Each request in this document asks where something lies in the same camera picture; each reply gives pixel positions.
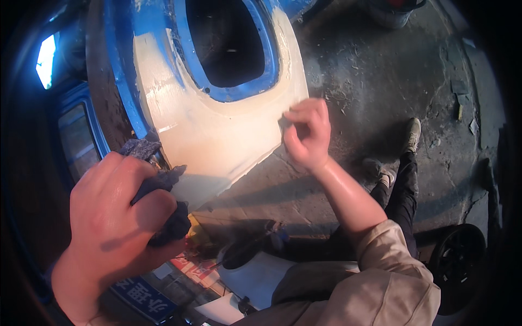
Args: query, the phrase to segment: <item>beige sleeve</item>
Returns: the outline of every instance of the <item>beige sleeve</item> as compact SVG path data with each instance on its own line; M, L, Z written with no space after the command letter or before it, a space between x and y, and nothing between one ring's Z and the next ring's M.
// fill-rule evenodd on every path
M337 284L317 325L431 325L441 290L387 220L357 248L360 273Z

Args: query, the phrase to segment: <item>dirty floor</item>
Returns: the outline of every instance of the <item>dirty floor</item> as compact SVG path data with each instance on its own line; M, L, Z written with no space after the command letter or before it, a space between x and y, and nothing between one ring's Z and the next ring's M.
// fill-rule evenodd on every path
M378 158L397 169L405 124L418 117L414 231L467 221L485 232L487 201L476 167L483 157L495 158L502 101L485 54L462 41L466 25L449 6L428 2L405 27L387 30L355 3L333 1L294 29L310 96L328 104L330 155L371 190L361 160ZM469 91L461 121L452 81ZM291 167L283 147L194 215L211 238L223 241L258 230L265 220L285 222L296 237L327 238L338 226L320 185Z

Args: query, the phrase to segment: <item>shoe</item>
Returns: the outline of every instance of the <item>shoe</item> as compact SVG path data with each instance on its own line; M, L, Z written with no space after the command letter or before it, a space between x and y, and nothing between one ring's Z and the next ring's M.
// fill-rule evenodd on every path
M419 139L421 138L421 121L411 118L408 123L408 138L403 153L408 151L416 153Z
M366 169L366 172L372 178L378 178L379 182L382 182L386 187L391 187L397 178L397 173L391 169L386 169L383 164L376 159L364 159L362 165Z

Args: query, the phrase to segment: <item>person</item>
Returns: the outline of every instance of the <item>person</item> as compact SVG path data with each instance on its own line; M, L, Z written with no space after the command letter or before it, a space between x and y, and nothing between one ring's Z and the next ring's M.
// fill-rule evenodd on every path
M304 100L284 116L292 122L283 135L290 157L324 187L340 227L356 249L360 271L349 270L339 261L297 264L279 283L271 307L235 325L431 325L440 289L424 264L412 257L411 242L405 238L411 233L416 203L418 119L410 125L407 149L385 212L384 201L377 201L384 198L395 177L379 167L383 182L372 197L328 155L330 122L324 100ZM300 138L297 130L303 126L309 132ZM105 289L183 250L182 242L147 247L176 208L170 193L155 190L134 206L129 204L143 180L155 173L144 161L110 153L73 189L72 240L53 270L52 286L56 301L74 324L108 324L98 303ZM124 241L104 251L103 244L114 239Z

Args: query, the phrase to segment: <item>black pants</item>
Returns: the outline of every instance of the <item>black pants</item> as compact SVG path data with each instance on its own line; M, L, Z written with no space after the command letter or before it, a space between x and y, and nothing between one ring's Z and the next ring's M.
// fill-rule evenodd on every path
M414 258L419 257L417 243L413 237L413 218L417 210L417 162L415 154L406 152L400 157L397 180L391 192L388 206L384 206L388 196L388 188L378 183L370 195L381 205L388 218L397 224L404 233L408 251ZM356 260L355 249L344 230L339 226L325 244L325 259Z
M406 152L400 157L399 171L397 180L391 192L388 205L384 207L388 188L383 183L378 183L373 188L370 196L373 197L384 209L388 218L400 225L408 251L414 258L419 257L417 243L413 237L413 219L417 211L417 161L415 154Z

